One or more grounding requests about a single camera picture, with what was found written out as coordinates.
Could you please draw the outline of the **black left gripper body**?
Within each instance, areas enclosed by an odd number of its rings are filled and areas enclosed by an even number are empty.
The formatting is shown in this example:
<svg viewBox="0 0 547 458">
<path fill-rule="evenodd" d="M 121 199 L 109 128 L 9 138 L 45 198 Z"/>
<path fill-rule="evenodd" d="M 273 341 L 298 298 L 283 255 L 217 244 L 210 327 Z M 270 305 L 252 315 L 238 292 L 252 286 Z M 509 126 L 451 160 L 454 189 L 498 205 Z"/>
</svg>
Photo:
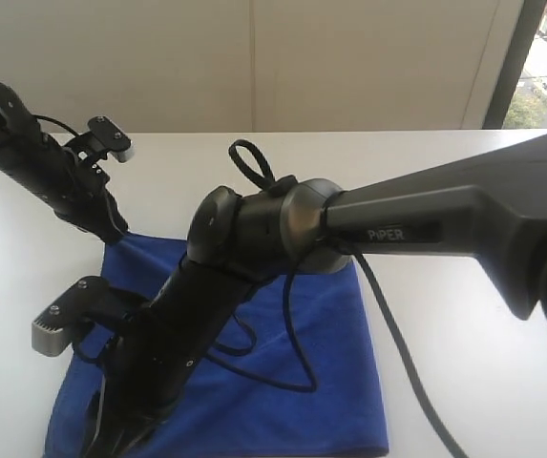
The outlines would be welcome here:
<svg viewBox="0 0 547 458">
<path fill-rule="evenodd" d="M 39 140 L 39 193 L 59 218 L 94 234 L 95 199 L 110 193 L 106 188 L 109 177 L 53 137 L 42 135 Z"/>
</svg>

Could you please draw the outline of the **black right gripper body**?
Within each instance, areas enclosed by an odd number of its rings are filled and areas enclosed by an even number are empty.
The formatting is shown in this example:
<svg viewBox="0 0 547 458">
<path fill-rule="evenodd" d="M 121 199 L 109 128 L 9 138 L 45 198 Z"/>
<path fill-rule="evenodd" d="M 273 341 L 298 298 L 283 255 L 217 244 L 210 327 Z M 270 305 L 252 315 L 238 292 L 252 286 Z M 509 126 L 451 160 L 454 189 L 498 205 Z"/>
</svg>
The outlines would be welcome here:
<svg viewBox="0 0 547 458">
<path fill-rule="evenodd" d="M 85 456 L 121 457 L 150 439 L 253 288 L 206 266 L 178 267 L 106 358 Z"/>
</svg>

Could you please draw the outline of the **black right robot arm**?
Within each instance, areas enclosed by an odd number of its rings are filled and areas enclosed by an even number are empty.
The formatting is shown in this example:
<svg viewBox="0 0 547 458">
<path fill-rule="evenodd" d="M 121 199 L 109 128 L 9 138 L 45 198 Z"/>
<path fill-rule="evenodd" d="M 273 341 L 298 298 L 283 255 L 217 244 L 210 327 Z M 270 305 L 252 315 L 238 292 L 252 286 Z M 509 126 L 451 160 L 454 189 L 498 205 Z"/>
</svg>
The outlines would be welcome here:
<svg viewBox="0 0 547 458">
<path fill-rule="evenodd" d="M 82 456 L 119 457 L 151 436 L 236 308 L 278 277 L 368 254 L 469 256 L 518 318 L 540 306 L 547 319 L 547 135 L 354 190 L 275 178 L 251 154 L 258 168 L 242 171 L 258 193 L 212 191 L 178 266 L 105 345 Z"/>
</svg>

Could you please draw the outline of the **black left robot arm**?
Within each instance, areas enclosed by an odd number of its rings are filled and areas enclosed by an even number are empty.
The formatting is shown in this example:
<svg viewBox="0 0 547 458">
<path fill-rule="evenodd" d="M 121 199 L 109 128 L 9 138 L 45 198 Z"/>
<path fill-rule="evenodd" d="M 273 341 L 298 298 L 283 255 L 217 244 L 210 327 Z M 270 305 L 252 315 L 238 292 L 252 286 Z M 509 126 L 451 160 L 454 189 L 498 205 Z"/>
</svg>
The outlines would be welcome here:
<svg viewBox="0 0 547 458">
<path fill-rule="evenodd" d="M 132 155 L 131 139 L 107 116 L 91 118 L 88 130 L 65 144 L 45 132 L 17 93 L 0 82 L 0 172 L 48 205 L 54 214 L 107 244 L 129 231 L 115 198 L 110 177 L 98 165 L 113 156 L 123 163 Z"/>
</svg>

